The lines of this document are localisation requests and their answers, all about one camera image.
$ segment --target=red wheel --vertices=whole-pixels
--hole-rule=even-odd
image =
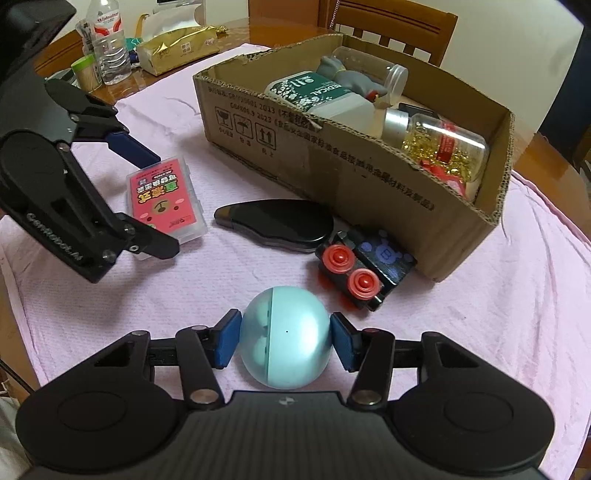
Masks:
[[[367,268],[358,268],[347,280],[347,288],[351,295],[359,300],[370,300],[382,288],[378,276]]]
[[[329,272],[347,273],[355,265],[355,254],[349,247],[334,244],[324,250],[322,263]]]

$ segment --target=pink cloth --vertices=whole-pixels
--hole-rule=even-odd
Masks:
[[[260,49],[242,46],[117,104],[119,119],[138,140],[162,158],[184,156],[208,221],[228,203],[294,196],[207,142],[191,81],[200,67]],[[81,144],[75,152],[111,208],[124,211],[125,177],[133,166],[104,145]],[[97,285],[40,248],[10,218],[0,223],[0,238],[12,308],[42,384],[132,330],[162,338],[189,325],[213,325],[273,286],[307,288],[329,312],[342,308],[337,293],[318,284],[313,255],[261,248],[213,223],[174,260],[121,255]],[[542,469],[566,480],[591,413],[590,298],[590,242],[535,186],[514,174],[502,223],[448,279],[434,284],[413,271],[380,310],[347,315],[359,328],[381,327],[401,339],[442,332],[539,393],[556,418]],[[216,375],[226,395],[261,388],[237,356]],[[308,390],[346,395],[353,379],[333,354]],[[180,395],[175,369],[159,371],[157,382]],[[391,398],[414,383],[414,371],[395,371]]]

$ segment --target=black robotic gripper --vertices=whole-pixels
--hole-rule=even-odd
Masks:
[[[236,391],[227,366],[242,316],[151,340],[120,338],[32,394],[17,416],[34,462],[24,478],[544,479],[554,419],[538,395],[436,332],[420,341],[331,316],[335,350],[358,372],[338,392]],[[154,384],[178,365],[183,399]],[[393,368],[417,385],[388,401]]]

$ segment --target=green label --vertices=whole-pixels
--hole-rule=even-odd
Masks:
[[[282,82],[270,90],[284,100],[307,112],[312,107],[351,93],[351,90],[315,72],[302,73]]]

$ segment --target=tissue box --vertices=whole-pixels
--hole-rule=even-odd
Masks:
[[[140,66],[152,75],[162,75],[182,65],[220,51],[216,27],[186,27],[162,33],[139,44]]]

